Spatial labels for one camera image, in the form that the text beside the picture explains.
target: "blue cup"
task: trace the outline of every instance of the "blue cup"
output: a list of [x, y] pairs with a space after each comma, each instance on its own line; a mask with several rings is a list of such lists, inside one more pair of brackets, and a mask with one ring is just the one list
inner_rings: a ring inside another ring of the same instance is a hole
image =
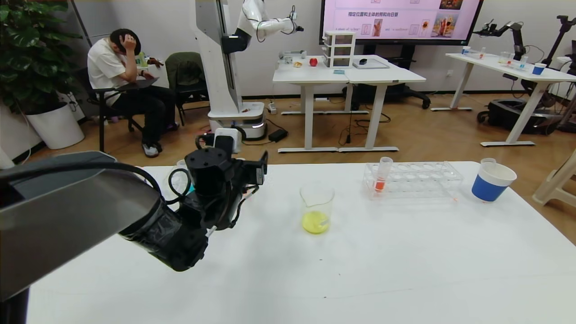
[[494, 202], [517, 179], [516, 173], [494, 159], [483, 159], [472, 186], [472, 194], [487, 202]]
[[546, 64], [536, 63], [534, 64], [534, 70], [532, 70], [532, 74], [535, 74], [537, 76], [542, 75], [542, 72], [544, 72], [545, 68]]

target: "white shirt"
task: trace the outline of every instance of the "white shirt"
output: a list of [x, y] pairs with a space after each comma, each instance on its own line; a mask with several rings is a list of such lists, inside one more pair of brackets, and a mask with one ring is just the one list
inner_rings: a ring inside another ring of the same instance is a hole
[[[122, 62], [126, 61], [124, 55], [116, 54], [107, 38], [97, 41], [88, 51], [88, 76], [92, 89], [118, 88], [128, 84], [120, 74], [126, 72]], [[107, 92], [106, 97], [114, 92]], [[108, 98], [106, 103], [112, 106], [120, 95]]]

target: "wooden floor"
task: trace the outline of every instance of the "wooden floor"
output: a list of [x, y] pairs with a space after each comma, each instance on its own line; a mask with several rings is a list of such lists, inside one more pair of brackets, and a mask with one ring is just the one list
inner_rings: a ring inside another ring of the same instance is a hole
[[[473, 107], [468, 111], [432, 112], [422, 110], [421, 101], [415, 98], [406, 99], [402, 103], [391, 103], [384, 106], [384, 112], [392, 118], [391, 123], [380, 124], [377, 146], [393, 145], [400, 148], [399, 152], [386, 153], [288, 153], [278, 154], [278, 148], [303, 147], [304, 117], [303, 116], [268, 116], [272, 121], [284, 127], [289, 136], [279, 143], [263, 146], [243, 146], [240, 157], [257, 159], [264, 150], [270, 153], [270, 164], [291, 163], [365, 163], [375, 162], [382, 156], [390, 156], [394, 161], [480, 161], [485, 157], [493, 157], [499, 162], [514, 169], [518, 180], [512, 188], [537, 209], [548, 221], [560, 230], [569, 240], [576, 244], [576, 208], [560, 201], [551, 201], [547, 206], [536, 205], [531, 196], [544, 178], [555, 168], [558, 168], [576, 149], [576, 134], [560, 131], [550, 136], [523, 135], [522, 140], [537, 143], [536, 146], [494, 147], [480, 146], [483, 141], [504, 141], [508, 131], [476, 123], [476, 114], [485, 110], [492, 99], [502, 99], [510, 95], [470, 95], [463, 97], [463, 107]], [[433, 95], [432, 107], [447, 107], [452, 95]], [[299, 99], [279, 99], [276, 101], [278, 111], [298, 110]], [[333, 98], [332, 102], [318, 102], [316, 109], [343, 109], [341, 98]], [[161, 143], [164, 152], [155, 159], [148, 159], [140, 146], [140, 134], [127, 131], [126, 121], [106, 126], [106, 151], [124, 163], [139, 166], [173, 165], [186, 154], [195, 150], [194, 136], [208, 129], [207, 108], [192, 110], [186, 113], [186, 126], [174, 133], [165, 135]], [[369, 118], [367, 115], [354, 115], [354, 119]], [[142, 123], [142, 116], [136, 120]], [[314, 146], [340, 146], [339, 136], [348, 126], [348, 115], [315, 115], [314, 116]], [[82, 125], [86, 134], [79, 144], [62, 150], [43, 149], [32, 159], [41, 159], [50, 155], [65, 152], [98, 150], [98, 126], [94, 122]], [[352, 128], [352, 143], [347, 146], [363, 146], [366, 136], [364, 129]], [[576, 192], [576, 184], [570, 184], [569, 191]]]

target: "green jacket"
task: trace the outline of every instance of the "green jacket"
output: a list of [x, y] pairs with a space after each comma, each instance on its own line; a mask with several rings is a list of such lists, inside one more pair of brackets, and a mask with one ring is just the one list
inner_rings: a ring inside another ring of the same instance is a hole
[[195, 52], [178, 52], [166, 59], [166, 74], [170, 89], [176, 85], [194, 85], [205, 81], [204, 67], [200, 54]]

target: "yellow liquid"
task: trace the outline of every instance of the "yellow liquid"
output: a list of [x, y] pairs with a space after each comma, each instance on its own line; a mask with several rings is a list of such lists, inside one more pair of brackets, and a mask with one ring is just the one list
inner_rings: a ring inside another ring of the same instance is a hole
[[302, 217], [302, 227], [312, 234], [324, 233], [330, 227], [328, 216], [322, 212], [308, 212]]

